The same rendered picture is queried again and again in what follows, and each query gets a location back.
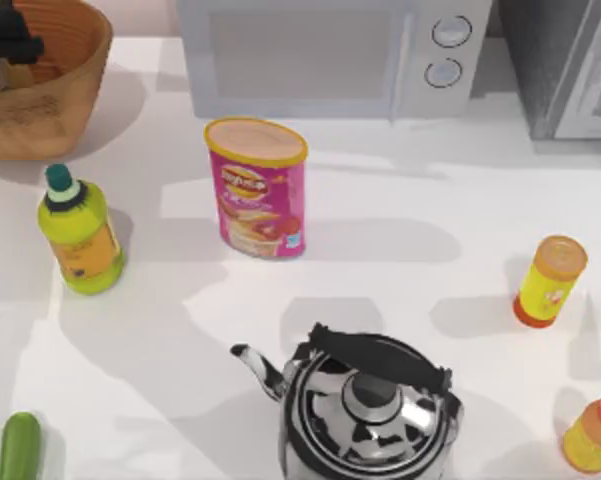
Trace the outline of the wooden basket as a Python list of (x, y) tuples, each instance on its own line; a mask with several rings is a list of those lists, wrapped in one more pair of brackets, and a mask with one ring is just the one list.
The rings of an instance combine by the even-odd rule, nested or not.
[(44, 41), (35, 83), (0, 92), (0, 160), (45, 160), (75, 148), (98, 97), (113, 28), (83, 0), (15, 0)]

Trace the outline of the green bottle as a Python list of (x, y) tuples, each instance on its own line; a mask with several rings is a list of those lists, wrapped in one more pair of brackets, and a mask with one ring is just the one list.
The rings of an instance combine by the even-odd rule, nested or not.
[(104, 193), (96, 184), (73, 177), (62, 163), (48, 166), (45, 179), (37, 222), (66, 284), (85, 295), (108, 290), (122, 274), (125, 254)]

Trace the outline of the pale microwave oven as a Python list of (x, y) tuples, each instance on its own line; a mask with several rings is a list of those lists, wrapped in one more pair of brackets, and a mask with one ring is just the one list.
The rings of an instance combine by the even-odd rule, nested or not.
[[(299, 119), (447, 118), (471, 94), (493, 0), (177, 0), (195, 114)], [(442, 48), (432, 28), (461, 15), (470, 38)], [(463, 67), (454, 86), (430, 63)]]

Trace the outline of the pink chips can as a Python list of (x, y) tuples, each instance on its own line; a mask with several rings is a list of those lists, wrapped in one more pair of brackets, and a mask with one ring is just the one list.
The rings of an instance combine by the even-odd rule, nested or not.
[(204, 140), (227, 245), (259, 258), (303, 254), (306, 140), (279, 123), (240, 116), (209, 122)]

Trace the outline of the green cucumber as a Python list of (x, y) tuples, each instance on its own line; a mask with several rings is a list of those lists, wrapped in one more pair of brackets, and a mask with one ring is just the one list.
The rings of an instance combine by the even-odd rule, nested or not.
[(5, 422), (1, 434), (0, 480), (37, 480), (42, 429), (29, 412), (17, 412)]

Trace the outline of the round microwave knob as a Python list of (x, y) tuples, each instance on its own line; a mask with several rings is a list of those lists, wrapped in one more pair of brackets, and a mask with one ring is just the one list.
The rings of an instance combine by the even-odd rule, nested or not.
[(456, 48), (463, 45), (472, 34), (472, 24), (461, 15), (445, 17), (432, 28), (433, 41), (442, 48)]
[(445, 58), (427, 66), (424, 72), (424, 80), (432, 88), (445, 89), (458, 83), (462, 75), (462, 65), (455, 59)]

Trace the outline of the shiny metal kettle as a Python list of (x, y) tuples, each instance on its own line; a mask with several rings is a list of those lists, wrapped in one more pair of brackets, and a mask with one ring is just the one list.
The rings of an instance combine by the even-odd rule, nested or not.
[(280, 403), (285, 480), (442, 480), (464, 407), (452, 372), (375, 333), (317, 323), (282, 370), (255, 348), (230, 352)]

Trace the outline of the grey cabinet with dark inside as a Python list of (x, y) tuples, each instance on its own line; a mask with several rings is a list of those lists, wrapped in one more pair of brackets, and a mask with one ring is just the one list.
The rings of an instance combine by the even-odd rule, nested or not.
[(535, 140), (601, 140), (601, 0), (499, 0)]

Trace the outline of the yellow and orange can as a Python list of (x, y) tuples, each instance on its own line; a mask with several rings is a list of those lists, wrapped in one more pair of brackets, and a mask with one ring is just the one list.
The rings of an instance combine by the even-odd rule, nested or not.
[(586, 250), (575, 239), (544, 238), (513, 302), (516, 317), (532, 328), (551, 326), (587, 264)]

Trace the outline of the yellow bottle with red cap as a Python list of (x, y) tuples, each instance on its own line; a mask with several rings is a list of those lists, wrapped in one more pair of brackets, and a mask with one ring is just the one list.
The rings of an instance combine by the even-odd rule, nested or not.
[(601, 473), (601, 399), (591, 402), (567, 429), (562, 452), (577, 471)]

